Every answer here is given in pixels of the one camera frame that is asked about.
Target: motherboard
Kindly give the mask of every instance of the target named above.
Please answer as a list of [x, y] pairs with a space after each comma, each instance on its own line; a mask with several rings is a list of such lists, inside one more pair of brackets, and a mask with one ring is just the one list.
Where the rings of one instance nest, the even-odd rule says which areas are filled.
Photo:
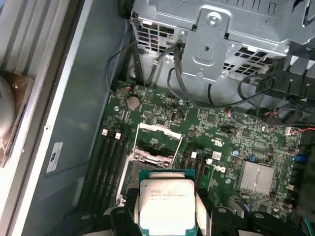
[[[119, 82], [91, 160], [91, 166], [107, 170], [89, 170], [86, 179], [92, 185], [86, 192], [102, 200], [90, 202], [96, 208], [123, 206], [143, 169], [195, 169], [196, 188], [207, 189], [216, 206], [237, 204], [285, 221], [292, 212], [287, 194], [301, 134], [257, 122], [254, 116], [199, 109], [172, 94]], [[81, 198], [87, 195], [83, 191]]]

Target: cable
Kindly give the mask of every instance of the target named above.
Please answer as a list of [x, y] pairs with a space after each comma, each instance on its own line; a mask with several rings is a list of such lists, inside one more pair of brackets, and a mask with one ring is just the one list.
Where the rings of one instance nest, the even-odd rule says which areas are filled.
[[112, 93], [112, 94], [116, 94], [118, 92], [116, 91], [113, 91], [111, 88], [110, 88], [110, 79], [109, 79], [109, 67], [110, 67], [110, 63], [112, 62], [112, 60], [117, 56], [119, 55], [120, 53], [124, 52], [125, 50], [127, 50], [128, 48], [132, 47], [133, 45], [135, 45], [137, 43], [137, 41], [133, 41], [131, 43], [129, 43], [127, 46], [124, 46], [120, 51], [116, 52], [114, 55], [112, 55], [108, 61], [107, 61], [107, 64], [106, 64], [106, 68], [105, 68], [105, 80], [106, 80], [106, 85], [109, 89], [109, 91]]
[[244, 126], [257, 126], [257, 125], [261, 125], [262, 122], [258, 122], [258, 123], [254, 123], [254, 124], [246, 124], [246, 123], [243, 123], [239, 120], [236, 119], [236, 117], [234, 117], [235, 115], [235, 111], [233, 110], [228, 110], [228, 116], [236, 123], [240, 124], [240, 125], [244, 125]]
[[[131, 40], [135, 40], [134, 32], [131, 32]], [[136, 74], [136, 83], [138, 85], [143, 86], [144, 85], [144, 80], [143, 80], [143, 73], [142, 73], [142, 65], [141, 65], [141, 60], [140, 60], [140, 55], [139, 55], [139, 49], [138, 45], [135, 44], [132, 48], [132, 56], [133, 56], [133, 64], [134, 64], [134, 72]]]
[[164, 52], [162, 52], [156, 59], [157, 63], [153, 64], [152, 66], [152, 69], [151, 69], [151, 73], [145, 83], [145, 86], [146, 87], [149, 87], [152, 83], [152, 80], [153, 80], [153, 77], [154, 75], [156, 74], [156, 71], [158, 69], [158, 63], [159, 63], [159, 60], [161, 60], [162, 57], [172, 53], [176, 47], [177, 43], [174, 43], [169, 49], [165, 50]]
[[168, 75], [167, 75], [167, 87], [168, 87], [168, 89], [171, 91], [171, 93], [172, 93], [175, 97], [177, 97], [177, 98], [179, 98], [179, 99], [185, 101], [186, 99], [184, 99], [184, 98], [182, 98], [180, 95], [178, 95], [178, 94], [172, 89], [172, 87], [171, 87], [170, 81], [171, 81], [171, 76], [172, 76], [173, 70], [175, 70], [174, 67], [173, 67], [172, 69], [170, 69], [169, 72], [168, 72]]
[[[244, 93], [243, 93], [243, 91], [242, 91], [242, 84], [243, 84], [243, 83], [246, 83], [246, 80], [249, 80], [249, 82], [250, 82], [252, 78], [259, 78], [259, 79], [262, 80], [262, 78], [259, 77], [258, 75], [249, 75], [249, 76], [245, 77], [245, 78], [238, 84], [238, 86], [237, 86], [238, 95], [239, 95], [243, 100], [246, 99], [246, 97], [245, 97], [245, 95], [244, 95]], [[248, 103], [251, 104], [253, 107], [257, 107], [256, 104], [253, 103], [253, 102], [251, 102], [251, 101], [248, 101]]]
[[258, 118], [258, 120], [260, 122], [262, 122], [263, 124], [266, 124], [266, 125], [276, 125], [276, 126], [315, 126], [315, 124], [303, 124], [303, 123], [293, 123], [293, 124], [283, 124], [282, 121], [281, 123], [268, 123], [266, 122], [265, 120], [262, 120], [261, 116], [260, 116], [260, 113], [259, 113], [259, 108], [262, 104], [262, 101], [263, 99], [265, 98], [265, 96], [262, 96], [261, 99], [259, 100], [258, 104], [257, 104], [257, 109], [256, 109], [256, 116]]
[[301, 110], [302, 112], [305, 112], [310, 115], [315, 114], [314, 108], [308, 107], [307, 102], [301, 101], [301, 100], [294, 100], [292, 97], [286, 98], [288, 102], [294, 106], [295, 108]]
[[181, 88], [181, 90], [183, 91], [185, 97], [190, 100], [190, 102], [196, 106], [197, 108], [200, 108], [200, 109], [204, 109], [204, 110], [216, 110], [216, 109], [223, 109], [223, 108], [228, 108], [228, 107], [233, 107], [233, 106], [237, 106], [237, 105], [240, 105], [240, 104], [243, 104], [243, 103], [246, 103], [248, 101], [251, 101], [254, 97], [256, 97], [257, 95], [259, 95], [259, 93], [256, 93], [254, 94], [253, 96], [250, 96], [244, 100], [241, 100], [241, 101], [238, 101], [238, 102], [234, 102], [234, 103], [229, 103], [229, 104], [226, 104], [226, 105], [221, 105], [221, 106], [200, 106], [200, 105], [197, 105], [195, 103], [195, 101], [193, 100], [193, 98], [190, 96], [190, 94], [188, 93], [185, 85], [184, 85], [184, 82], [183, 82], [183, 78], [182, 78], [182, 63], [181, 63], [181, 47], [180, 46], [177, 46], [176, 49], [175, 49], [175, 52], [174, 52], [174, 64], [175, 64], [175, 74], [176, 74], [176, 78], [177, 78], [177, 81], [178, 81], [178, 84]]
[[212, 101], [212, 98], [211, 98], [211, 87], [212, 87], [212, 84], [209, 83], [208, 84], [208, 89], [207, 89], [207, 95], [208, 95], [208, 100], [209, 100], [210, 105], [213, 105], [213, 101]]

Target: heatsink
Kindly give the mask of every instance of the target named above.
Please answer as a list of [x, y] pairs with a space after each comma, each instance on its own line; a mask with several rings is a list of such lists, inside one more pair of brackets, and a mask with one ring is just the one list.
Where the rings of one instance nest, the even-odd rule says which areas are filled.
[[243, 161], [237, 188], [241, 191], [269, 195], [274, 169], [268, 166]]

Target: red wire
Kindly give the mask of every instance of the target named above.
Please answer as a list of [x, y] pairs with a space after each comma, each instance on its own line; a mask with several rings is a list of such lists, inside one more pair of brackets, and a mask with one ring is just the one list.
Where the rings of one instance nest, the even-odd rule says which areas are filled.
[[306, 128], [306, 129], [299, 129], [297, 131], [293, 131], [291, 134], [297, 134], [297, 133], [302, 133], [305, 132], [307, 130], [315, 130], [315, 128]]

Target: label sticker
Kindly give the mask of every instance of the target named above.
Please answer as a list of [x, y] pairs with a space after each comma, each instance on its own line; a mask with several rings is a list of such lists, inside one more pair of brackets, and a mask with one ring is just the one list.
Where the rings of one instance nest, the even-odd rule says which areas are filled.
[[214, 151], [212, 153], [212, 159], [220, 161], [221, 160], [221, 156], [222, 156], [222, 152]]
[[56, 169], [62, 147], [63, 147], [63, 143], [54, 144], [53, 152], [50, 155], [50, 160], [49, 160], [46, 173], [52, 172]]

